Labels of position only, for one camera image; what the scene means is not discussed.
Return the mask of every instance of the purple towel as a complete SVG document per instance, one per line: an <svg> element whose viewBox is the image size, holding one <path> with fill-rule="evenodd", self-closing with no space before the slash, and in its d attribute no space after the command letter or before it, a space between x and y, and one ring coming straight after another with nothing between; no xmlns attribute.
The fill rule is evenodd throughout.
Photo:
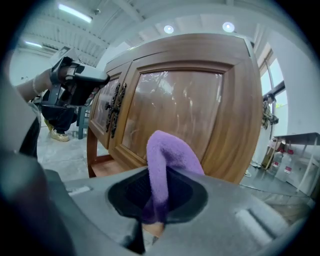
<svg viewBox="0 0 320 256"><path fill-rule="evenodd" d="M142 211L142 222L164 223L169 209L167 167L184 169L200 175L205 173L187 143L160 130L155 131L149 138L146 157L152 195Z"/></svg>

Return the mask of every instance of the cabinet door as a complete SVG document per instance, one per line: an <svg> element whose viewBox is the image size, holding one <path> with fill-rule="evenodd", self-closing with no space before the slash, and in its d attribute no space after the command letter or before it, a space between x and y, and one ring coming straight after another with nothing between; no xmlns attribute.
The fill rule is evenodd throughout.
<svg viewBox="0 0 320 256"><path fill-rule="evenodd" d="M127 88L115 136L109 142L110 155L125 169L146 165L147 141L156 130L184 140L203 158L218 111L223 73L231 68L209 62L212 58L163 52L133 61L124 81Z"/></svg>
<svg viewBox="0 0 320 256"><path fill-rule="evenodd" d="M112 105L113 102L116 102L119 89L130 65L131 62L128 62L109 71L109 83L100 90L99 95L96 96L97 99L94 99L95 102L92 106L94 110L90 116L89 127L106 149L108 148L110 137L110 129L106 132L110 108L106 110L106 104Z"/></svg>

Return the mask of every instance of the hand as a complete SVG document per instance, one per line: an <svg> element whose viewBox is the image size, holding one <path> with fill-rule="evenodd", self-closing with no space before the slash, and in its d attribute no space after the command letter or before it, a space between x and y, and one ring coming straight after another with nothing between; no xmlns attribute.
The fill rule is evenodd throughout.
<svg viewBox="0 0 320 256"><path fill-rule="evenodd" d="M59 70L58 78L61 83L64 83L66 81L66 75L67 75L68 67L63 67ZM44 92L45 90L51 90L52 83L50 80L50 73L51 69L47 69L46 71L42 72L35 81L35 86L38 92Z"/></svg>

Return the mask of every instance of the white bottle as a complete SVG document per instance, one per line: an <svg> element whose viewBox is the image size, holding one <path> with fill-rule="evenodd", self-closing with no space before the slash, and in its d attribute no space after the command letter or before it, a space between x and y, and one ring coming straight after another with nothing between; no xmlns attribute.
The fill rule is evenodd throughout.
<svg viewBox="0 0 320 256"><path fill-rule="evenodd" d="M271 167L268 170L269 174L273 176L277 174L283 157L284 157L284 151L282 149L279 152L274 154Z"/></svg>
<svg viewBox="0 0 320 256"><path fill-rule="evenodd" d="M292 170L292 163L293 163L292 155L293 154L294 154L294 151L291 149L288 149L288 152L283 153L280 167L275 175L275 177L277 179L279 179L280 181L283 181L283 182L287 181L287 177Z"/></svg>

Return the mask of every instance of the gray surface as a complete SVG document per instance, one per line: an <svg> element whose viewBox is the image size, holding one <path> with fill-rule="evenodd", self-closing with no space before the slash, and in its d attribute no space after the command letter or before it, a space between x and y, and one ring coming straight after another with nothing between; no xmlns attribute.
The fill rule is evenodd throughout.
<svg viewBox="0 0 320 256"><path fill-rule="evenodd" d="M107 233L110 237L119 236L121 234L118 231L116 234L109 234L115 228L119 228L125 236L125 228L130 225L123 217L116 215L105 195L113 183L136 174L138 171L132 170L113 176L69 181L65 183L65 186L67 188L77 186L93 188L91 191L74 196L74 202L88 219L99 227L100 231ZM287 223L277 212L238 186L208 176L189 172L183 172L183 174L206 188L209 194L208 204L192 221L166 225L161 238L150 248L148 255L239 256L256 253L263 245L257 239L258 232L251 228L251 223L244 224L247 220L236 217L236 213L243 210L249 210L254 214L252 219L258 220L258 228L265 232L268 230L272 236L280 235L287 229ZM116 250L114 243L109 240L105 241L106 245L109 243L112 246L108 250L110 254L122 254L122 250Z"/></svg>
<svg viewBox="0 0 320 256"><path fill-rule="evenodd" d="M296 193L297 188L288 182L283 182L261 168L248 167L251 177L244 176L240 185L273 194L307 197L303 192Z"/></svg>
<svg viewBox="0 0 320 256"><path fill-rule="evenodd" d="M287 143L290 142L293 145L314 145L315 139L318 138L317 145L320 145L320 134L317 132L275 136L275 138L285 140Z"/></svg>

